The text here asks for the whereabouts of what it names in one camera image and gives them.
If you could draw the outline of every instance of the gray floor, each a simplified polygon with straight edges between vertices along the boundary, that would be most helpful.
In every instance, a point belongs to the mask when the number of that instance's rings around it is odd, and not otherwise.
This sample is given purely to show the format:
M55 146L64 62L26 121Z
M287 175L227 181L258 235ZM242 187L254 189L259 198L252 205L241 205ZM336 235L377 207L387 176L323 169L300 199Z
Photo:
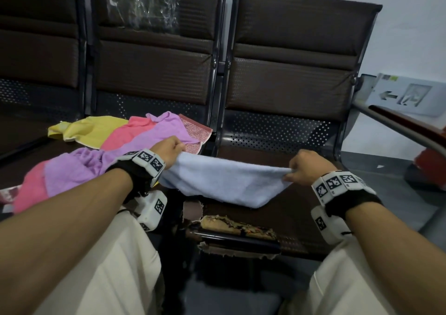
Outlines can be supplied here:
M344 165L377 191L387 208L415 230L426 223L444 200L442 193L412 189L403 180L404 168L400 168L407 163L395 164L391 159L380 158L365 165L357 155L348 154L343 159ZM181 293L185 314L272 315L283 298L307 288L320 264L284 256L266 262L221 257L203 260L203 255L195 253L191 278ZM211 282L204 282L206 278L193 273L194 265L208 266Z

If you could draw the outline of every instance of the light blue towel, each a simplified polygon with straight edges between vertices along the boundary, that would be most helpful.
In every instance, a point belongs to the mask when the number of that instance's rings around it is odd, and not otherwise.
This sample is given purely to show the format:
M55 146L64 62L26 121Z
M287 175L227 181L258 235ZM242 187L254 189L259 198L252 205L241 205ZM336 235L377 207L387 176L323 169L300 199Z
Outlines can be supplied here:
M159 182L184 195L203 195L221 202L259 208L287 188L290 168L251 165L215 157L181 153Z

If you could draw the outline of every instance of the seat cushion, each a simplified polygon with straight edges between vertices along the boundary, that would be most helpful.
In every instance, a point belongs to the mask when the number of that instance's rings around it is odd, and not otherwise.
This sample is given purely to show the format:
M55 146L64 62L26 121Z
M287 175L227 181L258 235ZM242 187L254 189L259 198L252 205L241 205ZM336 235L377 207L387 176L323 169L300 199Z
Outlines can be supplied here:
M46 136L52 124L28 120L8 115L0 115L0 154L10 152L17 147Z
M220 147L218 152L220 158L276 167L287 167L293 156L229 146ZM259 209L206 200L203 214L227 216L235 222L272 228L283 254L322 259L332 247L323 240L311 218L310 211L318 204L311 187L293 184Z
M59 140L50 140L48 144L32 149L20 155L18 159L1 164L0 189L20 185L26 173L39 162L49 160L62 153L72 152L80 147L83 146L75 142L65 143Z

